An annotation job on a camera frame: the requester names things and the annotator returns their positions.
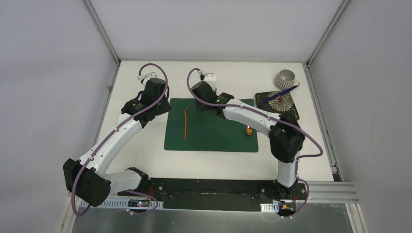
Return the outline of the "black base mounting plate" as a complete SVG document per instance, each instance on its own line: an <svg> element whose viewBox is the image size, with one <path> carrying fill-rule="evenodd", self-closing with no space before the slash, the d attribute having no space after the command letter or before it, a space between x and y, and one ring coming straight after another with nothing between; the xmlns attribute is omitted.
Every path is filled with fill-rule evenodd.
<svg viewBox="0 0 412 233"><path fill-rule="evenodd" d="M260 212L274 201L270 180L147 178L136 193L153 194L164 209Z"/></svg>

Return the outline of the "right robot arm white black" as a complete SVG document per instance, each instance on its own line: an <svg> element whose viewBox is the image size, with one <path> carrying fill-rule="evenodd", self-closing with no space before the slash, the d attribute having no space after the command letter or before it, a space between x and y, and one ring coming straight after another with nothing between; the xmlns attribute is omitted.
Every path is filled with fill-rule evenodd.
<svg viewBox="0 0 412 233"><path fill-rule="evenodd" d="M305 140L297 121L286 115L265 112L227 93L217 95L205 81L189 90L198 110L250 126L269 138L271 153L278 160L276 194L282 199L292 196L297 183L296 159Z"/></svg>

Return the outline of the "orange plastic fork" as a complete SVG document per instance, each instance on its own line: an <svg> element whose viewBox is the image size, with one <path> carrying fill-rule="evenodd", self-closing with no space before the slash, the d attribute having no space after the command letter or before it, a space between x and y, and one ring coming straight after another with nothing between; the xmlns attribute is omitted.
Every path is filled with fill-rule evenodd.
<svg viewBox="0 0 412 233"><path fill-rule="evenodd" d="M189 106L187 106L184 110L184 139L186 140L187 138L187 122L188 122L188 115L187 115L187 111L188 111Z"/></svg>

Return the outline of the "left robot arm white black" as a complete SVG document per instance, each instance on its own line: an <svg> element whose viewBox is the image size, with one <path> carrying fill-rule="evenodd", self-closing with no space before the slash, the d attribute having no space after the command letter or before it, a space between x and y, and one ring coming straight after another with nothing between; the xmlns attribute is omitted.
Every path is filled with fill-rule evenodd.
<svg viewBox="0 0 412 233"><path fill-rule="evenodd" d="M130 167L124 172L107 173L122 148L148 122L172 108L166 96L166 82L159 78L145 78L144 90L137 98L126 102L111 129L96 145L78 160L68 159L63 165L68 191L93 207L101 205L108 196L131 190L136 196L147 193L148 175Z"/></svg>

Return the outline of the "right electronics board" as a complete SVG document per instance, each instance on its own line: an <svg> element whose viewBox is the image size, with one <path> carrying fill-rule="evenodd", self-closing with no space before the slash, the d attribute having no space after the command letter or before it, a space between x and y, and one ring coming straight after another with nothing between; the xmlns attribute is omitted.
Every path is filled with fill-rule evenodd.
<svg viewBox="0 0 412 233"><path fill-rule="evenodd" d="M296 204L295 203L279 203L279 213L295 213L296 212Z"/></svg>

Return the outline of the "aluminium frame rail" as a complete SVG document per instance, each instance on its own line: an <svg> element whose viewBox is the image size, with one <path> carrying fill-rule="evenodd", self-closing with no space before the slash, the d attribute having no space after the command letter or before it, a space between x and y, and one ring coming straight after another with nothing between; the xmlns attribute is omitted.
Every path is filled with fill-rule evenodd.
<svg viewBox="0 0 412 233"><path fill-rule="evenodd" d="M322 137L325 145L325 151L327 153L330 168L334 178L339 178L338 181L333 182L315 182L314 187L319 187L319 191L315 191L314 194L311 194L311 202L320 202L320 203L342 203L345 205L347 210L348 219L352 232L354 233L367 233L369 232L367 226L364 222L362 215L360 202L358 195L356 193L354 184L351 182L345 182L343 174L340 171L340 166L338 164L338 159L334 151L328 127L326 124L326 119L324 116L322 103L316 88L310 66L303 64L303 69L305 72L307 84L310 90L311 98L313 101L314 109L317 115L319 122L319 127L322 132Z"/></svg>

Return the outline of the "electronics board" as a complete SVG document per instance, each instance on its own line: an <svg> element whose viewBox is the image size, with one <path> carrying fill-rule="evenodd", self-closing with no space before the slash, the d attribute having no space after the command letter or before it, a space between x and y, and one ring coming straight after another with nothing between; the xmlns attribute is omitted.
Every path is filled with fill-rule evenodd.
<svg viewBox="0 0 412 233"><path fill-rule="evenodd" d="M295 203L279 203L279 213L295 213L296 212L296 204Z"/></svg>
<svg viewBox="0 0 412 233"><path fill-rule="evenodd" d="M128 207L138 207L138 208L147 208L150 205L150 201L148 200L129 200Z"/></svg>

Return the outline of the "black floral square plate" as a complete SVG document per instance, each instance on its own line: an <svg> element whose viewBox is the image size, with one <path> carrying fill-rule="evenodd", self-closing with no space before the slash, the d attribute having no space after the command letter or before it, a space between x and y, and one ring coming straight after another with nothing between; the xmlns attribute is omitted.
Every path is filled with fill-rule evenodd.
<svg viewBox="0 0 412 233"><path fill-rule="evenodd" d="M290 113L295 116L296 120L299 120L300 116L290 93L276 97L268 102L263 102L280 92L281 91L256 93L255 102L257 108L277 114Z"/></svg>

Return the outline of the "green placemat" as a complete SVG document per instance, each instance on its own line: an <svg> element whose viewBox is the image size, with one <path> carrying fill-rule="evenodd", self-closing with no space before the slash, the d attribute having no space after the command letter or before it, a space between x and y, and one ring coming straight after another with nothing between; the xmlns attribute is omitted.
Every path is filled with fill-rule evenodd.
<svg viewBox="0 0 412 233"><path fill-rule="evenodd" d="M187 115L187 138L184 139L184 110ZM245 133L246 125L221 119L196 109L195 99L171 99L164 149L175 151L258 152L257 132Z"/></svg>

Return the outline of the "grey ribbed mug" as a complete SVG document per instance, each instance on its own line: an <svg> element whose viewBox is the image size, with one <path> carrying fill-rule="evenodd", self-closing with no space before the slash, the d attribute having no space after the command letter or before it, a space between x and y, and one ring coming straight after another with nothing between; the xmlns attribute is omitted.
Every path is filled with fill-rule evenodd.
<svg viewBox="0 0 412 233"><path fill-rule="evenodd" d="M299 87L300 82L295 78L295 74L292 71L284 69L276 74L275 85L281 90L286 90L294 86Z"/></svg>

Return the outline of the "blue plastic knife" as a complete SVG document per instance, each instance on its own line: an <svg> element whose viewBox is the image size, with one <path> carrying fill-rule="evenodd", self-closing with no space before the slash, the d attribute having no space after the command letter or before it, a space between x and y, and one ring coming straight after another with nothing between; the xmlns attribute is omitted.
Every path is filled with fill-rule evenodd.
<svg viewBox="0 0 412 233"><path fill-rule="evenodd" d="M283 96L283 95L285 95L285 94L290 93L292 90L296 89L297 87L298 87L297 85L295 85L295 86L293 86L293 87L290 87L290 88L288 88L288 89L286 89L286 90L283 90L283 91L281 91L281 92L279 92L279 93L277 93L277 94L275 94L275 95L273 95L273 96L271 96L271 97L268 97L267 99L264 99L262 102L263 102L263 103L266 103L266 102L269 102L269 101L271 101L271 100L274 100L274 99L277 98L277 97L281 97L281 96Z"/></svg>

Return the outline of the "left electronics board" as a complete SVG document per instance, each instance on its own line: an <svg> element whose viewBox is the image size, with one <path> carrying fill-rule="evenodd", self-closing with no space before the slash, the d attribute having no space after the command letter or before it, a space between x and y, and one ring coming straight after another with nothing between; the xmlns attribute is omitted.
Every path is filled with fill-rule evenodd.
<svg viewBox="0 0 412 233"><path fill-rule="evenodd" d="M150 201L148 200L129 200L128 207L138 207L138 208L147 208L150 205Z"/></svg>

